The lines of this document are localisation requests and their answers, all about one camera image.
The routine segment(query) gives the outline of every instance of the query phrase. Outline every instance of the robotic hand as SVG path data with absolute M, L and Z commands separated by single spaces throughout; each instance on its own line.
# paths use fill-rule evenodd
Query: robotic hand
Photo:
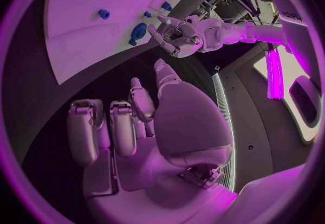
M 289 49 L 283 29 L 273 25 L 254 25 L 251 22 L 231 24 L 217 19 L 199 21 L 196 15 L 187 17 L 185 21 L 164 15 L 157 15 L 157 18 L 166 23 L 169 30 L 160 35 L 152 24 L 147 30 L 164 50 L 175 57 L 187 57 L 196 51 L 210 52 L 220 49 L 223 44 L 234 44 L 238 41 L 264 41 L 284 45 Z M 171 40 L 170 33 L 180 37 Z

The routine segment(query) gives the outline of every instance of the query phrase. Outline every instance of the white robotic hand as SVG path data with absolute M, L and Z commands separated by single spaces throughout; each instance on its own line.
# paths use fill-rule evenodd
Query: white robotic hand
M 196 51 L 210 52 L 220 49 L 223 44 L 238 41 L 264 41 L 283 45 L 289 50 L 283 29 L 273 25 L 254 25 L 251 22 L 231 24 L 218 19 L 199 21 L 196 15 L 187 17 L 185 21 L 164 15 L 157 15 L 157 18 L 169 26 L 168 32 L 180 34 L 179 38 L 171 40 L 169 34 L 160 35 L 154 25 L 150 24 L 147 28 L 160 46 L 175 57 L 187 57 Z

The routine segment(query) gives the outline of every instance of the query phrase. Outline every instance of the purple light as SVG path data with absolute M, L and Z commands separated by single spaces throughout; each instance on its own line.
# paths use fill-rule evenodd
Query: purple light
M 269 50 L 265 53 L 266 68 L 268 70 L 268 98 L 283 99 L 283 75 L 279 52 Z

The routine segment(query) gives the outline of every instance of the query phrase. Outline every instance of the vent grille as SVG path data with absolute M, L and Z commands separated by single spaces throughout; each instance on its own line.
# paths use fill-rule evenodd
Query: vent grille
M 213 78 L 214 88 L 216 90 L 216 95 L 217 95 L 217 106 L 228 123 L 231 136 L 232 136 L 232 142 L 233 142 L 233 152 L 231 158 L 229 162 L 221 168 L 222 172 L 225 173 L 225 176 L 223 177 L 221 184 L 224 187 L 226 187 L 228 190 L 233 191 L 233 186 L 235 183 L 235 142 L 233 138 L 231 118 L 228 109 L 226 95 L 224 93 L 222 83 L 218 73 L 215 74 L 212 78 Z

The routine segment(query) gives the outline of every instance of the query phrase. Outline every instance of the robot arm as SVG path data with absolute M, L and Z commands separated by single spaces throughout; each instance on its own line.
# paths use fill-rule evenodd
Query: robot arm
M 176 18 L 157 15 L 157 18 L 166 23 L 171 32 L 178 31 L 181 37 L 171 40 L 169 35 L 160 35 L 154 25 L 148 26 L 148 32 L 160 44 L 160 46 L 175 57 L 186 57 L 196 51 L 209 52 L 217 50 L 223 44 L 234 44 L 238 41 L 254 43 L 264 41 L 284 45 L 288 48 L 283 29 L 273 25 L 254 25 L 250 22 L 239 24 L 224 23 L 217 19 L 196 21 L 189 16 L 187 21 Z

